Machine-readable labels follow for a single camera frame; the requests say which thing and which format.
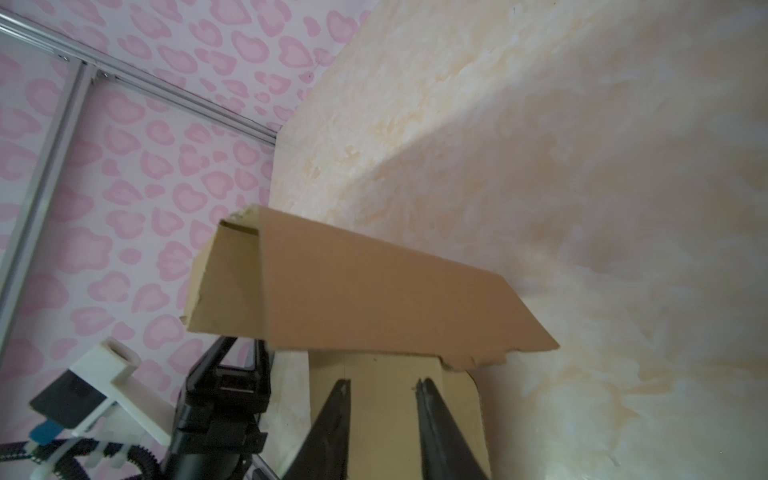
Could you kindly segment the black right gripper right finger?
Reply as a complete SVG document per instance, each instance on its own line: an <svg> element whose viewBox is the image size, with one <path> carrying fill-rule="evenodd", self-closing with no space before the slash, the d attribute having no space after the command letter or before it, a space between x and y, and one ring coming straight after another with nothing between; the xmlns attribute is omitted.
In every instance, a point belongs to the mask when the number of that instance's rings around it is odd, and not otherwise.
<svg viewBox="0 0 768 480"><path fill-rule="evenodd" d="M417 382L416 402L422 478L426 480L486 480L488 476L471 452L435 382Z"/></svg>

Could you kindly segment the brown cardboard paper box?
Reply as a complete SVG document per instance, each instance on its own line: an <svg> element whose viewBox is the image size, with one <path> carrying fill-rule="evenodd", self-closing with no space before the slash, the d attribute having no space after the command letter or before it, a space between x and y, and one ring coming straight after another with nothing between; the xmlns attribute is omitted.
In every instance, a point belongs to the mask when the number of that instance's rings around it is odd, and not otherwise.
<svg viewBox="0 0 768 480"><path fill-rule="evenodd" d="M309 361L312 425L351 381L347 479L423 479L415 389L432 379L491 475L471 372L556 340L500 275L262 206L219 222L182 318Z"/></svg>

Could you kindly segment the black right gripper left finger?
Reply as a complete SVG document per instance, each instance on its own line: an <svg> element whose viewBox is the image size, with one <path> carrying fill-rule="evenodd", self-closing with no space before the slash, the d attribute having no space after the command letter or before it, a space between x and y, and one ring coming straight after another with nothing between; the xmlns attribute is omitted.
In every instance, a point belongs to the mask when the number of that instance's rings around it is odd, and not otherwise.
<svg viewBox="0 0 768 480"><path fill-rule="evenodd" d="M283 480L348 478L351 381L338 380Z"/></svg>

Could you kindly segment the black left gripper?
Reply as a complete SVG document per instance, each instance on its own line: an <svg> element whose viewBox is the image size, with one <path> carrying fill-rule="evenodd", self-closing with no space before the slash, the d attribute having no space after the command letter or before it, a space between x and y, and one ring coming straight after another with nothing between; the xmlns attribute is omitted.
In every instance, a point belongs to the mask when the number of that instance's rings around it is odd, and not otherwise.
<svg viewBox="0 0 768 480"><path fill-rule="evenodd" d="M220 336L187 375L161 463L165 479L243 479L263 450L259 419L270 401L274 354L254 340L252 369L222 366L236 340Z"/></svg>

